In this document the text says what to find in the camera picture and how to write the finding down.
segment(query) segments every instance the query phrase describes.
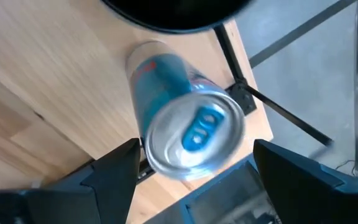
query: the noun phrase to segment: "wood grain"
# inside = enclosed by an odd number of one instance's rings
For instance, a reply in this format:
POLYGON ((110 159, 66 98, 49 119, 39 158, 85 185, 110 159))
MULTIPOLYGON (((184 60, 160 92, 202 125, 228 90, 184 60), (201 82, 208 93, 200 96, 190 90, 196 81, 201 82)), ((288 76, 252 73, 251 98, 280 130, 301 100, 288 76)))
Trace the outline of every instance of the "wood grain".
MULTIPOLYGON (((256 87, 235 22, 226 28, 256 87)), ((6 88, 0 93, 0 188, 55 180, 139 137, 124 66, 128 53, 150 39, 166 42, 221 87, 234 83, 213 31, 158 34, 121 21, 99 0, 0 0, 0 89, 6 88)), ((251 152, 253 139, 272 137, 260 102, 257 107, 229 164, 251 152)), ((214 175, 183 183, 153 175, 137 186, 128 222, 146 221, 214 175)))

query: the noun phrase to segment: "can rim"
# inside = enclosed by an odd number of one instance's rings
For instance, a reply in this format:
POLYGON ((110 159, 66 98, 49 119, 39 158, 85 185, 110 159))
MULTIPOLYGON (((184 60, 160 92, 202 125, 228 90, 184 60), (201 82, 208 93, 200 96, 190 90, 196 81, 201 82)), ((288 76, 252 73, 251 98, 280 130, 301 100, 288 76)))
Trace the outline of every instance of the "can rim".
POLYGON ((245 122, 244 122, 244 114, 242 112, 241 107, 229 96, 225 95, 224 93, 219 93, 215 91, 199 91, 190 93, 188 95, 179 97, 177 99, 172 100, 169 104, 164 105, 153 117, 150 126, 147 128, 146 135, 145 135, 145 153, 147 156, 147 159, 149 160, 150 166, 156 171, 163 175, 166 175, 168 177, 174 178, 174 179, 181 179, 181 180, 193 180, 198 179, 201 177, 204 177, 206 175, 212 174, 213 171, 223 166, 231 157, 232 155, 238 150, 241 143, 244 140, 244 131, 245 131, 245 122), (167 106, 177 102, 180 99, 183 98, 190 98, 194 97, 194 95, 212 95, 212 96, 218 96, 227 104, 230 108, 232 108, 233 116, 236 118, 239 118, 238 121, 242 125, 238 125, 238 129, 236 132, 238 132, 237 136, 234 136, 233 140, 227 141, 229 143, 228 147, 231 148, 231 150, 228 150, 228 153, 224 156, 214 156, 205 163, 202 163, 198 166, 189 167, 187 169, 183 168, 177 168, 174 166, 171 166, 170 164, 166 163, 165 161, 161 161, 160 159, 157 159, 155 156, 155 152, 153 152, 152 148, 152 140, 151 135, 153 133, 153 130, 155 129, 155 126, 158 122, 158 117, 161 116, 162 113, 164 113, 164 109, 167 109, 167 106))

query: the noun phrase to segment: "pull tab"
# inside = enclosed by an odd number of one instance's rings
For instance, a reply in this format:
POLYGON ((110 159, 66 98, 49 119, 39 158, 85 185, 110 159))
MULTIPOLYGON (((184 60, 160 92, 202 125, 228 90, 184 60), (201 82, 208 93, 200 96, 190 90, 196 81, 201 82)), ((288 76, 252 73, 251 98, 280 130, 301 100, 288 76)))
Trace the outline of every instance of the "pull tab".
POLYGON ((223 114, 212 108, 200 108, 183 135, 183 147, 190 152, 203 149, 213 137, 223 119, 223 114))

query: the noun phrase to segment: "gray floor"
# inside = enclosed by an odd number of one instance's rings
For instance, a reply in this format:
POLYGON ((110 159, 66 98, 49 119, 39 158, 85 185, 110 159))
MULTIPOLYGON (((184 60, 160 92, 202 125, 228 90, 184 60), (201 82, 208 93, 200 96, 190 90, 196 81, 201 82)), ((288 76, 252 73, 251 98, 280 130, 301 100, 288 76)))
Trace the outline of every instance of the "gray floor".
MULTIPOLYGON (((334 0, 258 0, 237 17, 251 58, 334 0)), ((262 93, 336 141, 334 152, 319 161, 335 167, 354 158, 353 4, 253 69, 262 93)), ((302 130, 266 108, 273 142, 308 156, 321 147, 302 130)), ((342 168, 349 173, 352 164, 342 168)))

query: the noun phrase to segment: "aluminum can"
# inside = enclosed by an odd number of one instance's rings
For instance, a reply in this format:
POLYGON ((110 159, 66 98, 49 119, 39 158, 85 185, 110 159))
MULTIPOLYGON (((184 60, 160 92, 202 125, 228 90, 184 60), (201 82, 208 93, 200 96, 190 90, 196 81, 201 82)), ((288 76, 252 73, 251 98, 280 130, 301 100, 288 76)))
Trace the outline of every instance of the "aluminum can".
POLYGON ((126 72, 145 154, 155 171, 197 179, 220 168, 241 144, 240 106, 166 44, 137 46, 126 72))

